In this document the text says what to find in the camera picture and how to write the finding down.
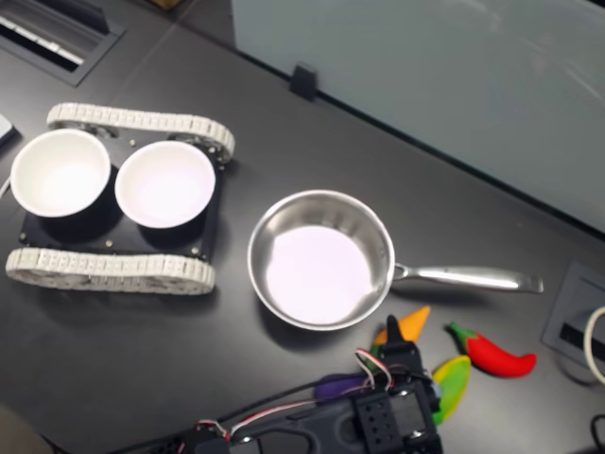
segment pan rim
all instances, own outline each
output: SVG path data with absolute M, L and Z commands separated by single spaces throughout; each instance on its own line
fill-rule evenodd
M 277 308 L 275 307 L 273 302 L 268 301 L 268 298 L 266 298 L 264 292 L 261 291 L 261 289 L 259 288 L 259 286 L 256 282 L 256 279 L 254 277 L 254 273 L 252 272 L 252 248 L 255 244 L 256 238 L 259 236 L 259 234 L 263 230 L 264 226 L 285 205 L 287 205 L 297 199 L 302 199 L 302 198 L 309 197 L 309 196 L 328 196 L 328 197 L 333 197 L 336 199 L 341 199 L 342 201 L 349 203 L 353 207 L 362 211 L 374 223 L 376 228 L 380 231 L 381 235 L 385 239 L 385 243 L 386 243 L 386 247 L 387 247 L 387 254 L 388 254 L 388 262 L 389 262 L 387 275 L 385 276 L 385 280 L 384 280 L 385 285 L 381 289 L 380 293 L 377 295 L 376 301 L 371 306 L 369 306 L 368 309 L 366 309 L 364 312 L 359 314 L 357 317 L 350 319 L 346 322 L 320 325 L 320 324 L 301 322 L 293 317 L 286 316 L 284 313 L 277 310 Z M 252 230 L 251 238 L 248 243 L 247 263 L 248 263 L 248 275 L 249 275 L 249 278 L 251 280 L 251 283 L 252 283 L 252 286 L 254 288 L 256 295 L 261 300 L 263 305 L 265 305 L 265 307 L 267 309 L 269 309 L 274 315 L 276 315 L 277 317 L 282 319 L 284 322 L 292 324 L 292 325 L 297 326 L 302 329 L 307 329 L 310 331 L 337 331 L 339 329 L 344 329 L 344 328 L 347 328 L 354 324 L 360 323 L 362 320 L 368 318 L 383 303 L 383 301 L 385 300 L 385 297 L 389 293 L 390 285 L 392 283 L 393 276 L 395 273 L 395 250 L 394 250 L 393 243 L 392 243 L 392 240 L 389 235 L 389 231 L 385 227 L 382 220 L 380 220 L 380 218 L 372 211 L 372 209 L 368 205 L 366 205 L 362 201 L 356 199 L 355 197 L 349 196 L 342 192 L 337 192 L 337 191 L 327 190 L 327 189 L 312 189 L 312 190 L 307 190 L 307 191 L 303 191 L 303 192 L 298 192 L 296 194 L 292 194 L 290 196 L 287 196 L 287 197 L 277 201 L 259 219 L 259 221 L 254 226 L 254 229 Z

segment black table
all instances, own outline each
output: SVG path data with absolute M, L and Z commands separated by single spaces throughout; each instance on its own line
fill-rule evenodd
M 21 146 L 45 131 L 52 105 L 77 100 L 201 114 L 237 140 L 226 172 L 210 296 L 53 291 L 0 275 L 0 401 L 74 453 L 100 453 L 185 428 L 281 389 L 355 370 L 353 349 L 376 326 L 431 304 L 419 340 L 434 369 L 457 350 L 452 320 L 516 353 L 536 352 L 517 380 L 473 370 L 456 414 L 440 429 L 446 452 L 571 454 L 592 445 L 590 417 L 605 389 L 574 383 L 540 343 L 572 259 L 605 272 L 605 245 L 487 183 L 285 83 L 134 2 L 105 2 L 127 34 L 78 88 L 0 51 L 0 110 L 23 134 L 2 148 L 0 180 Z M 119 140 L 137 139 L 140 133 Z M 120 165 L 126 156 L 114 153 Z M 410 265 L 488 265 L 539 273 L 541 296 L 424 285 L 392 292 L 368 320 L 321 335 L 262 308 L 246 269 L 255 222 L 280 198 L 335 189 L 371 206 L 398 259 Z M 18 246 L 24 212 L 0 202 L 0 257 Z

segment red chili pepper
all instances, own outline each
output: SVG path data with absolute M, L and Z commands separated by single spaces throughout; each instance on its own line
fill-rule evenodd
M 475 331 L 455 323 L 450 323 L 448 327 L 456 335 L 473 364 L 485 372 L 504 377 L 523 376 L 529 374 L 536 365 L 536 355 L 533 353 L 516 357 Z

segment white bowl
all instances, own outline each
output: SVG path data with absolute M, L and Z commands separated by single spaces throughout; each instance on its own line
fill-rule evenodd
M 216 175 L 210 159 L 183 142 L 155 142 L 120 168 L 115 197 L 126 216 L 155 229 L 176 227 L 208 205 Z
M 60 218 L 90 206 L 111 173 L 112 163 L 100 140 L 84 131 L 56 130 L 23 147 L 12 163 L 10 187 L 30 213 Z

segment orange toy carrot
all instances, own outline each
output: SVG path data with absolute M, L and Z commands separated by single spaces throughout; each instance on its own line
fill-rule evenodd
M 431 308 L 429 306 L 423 306 L 405 316 L 403 319 L 399 319 L 399 331 L 406 341 L 415 342 L 418 339 L 420 333 L 423 332 L 424 323 L 426 322 L 430 311 Z M 383 329 L 374 339 L 373 345 L 382 345 L 386 341 L 387 330 Z

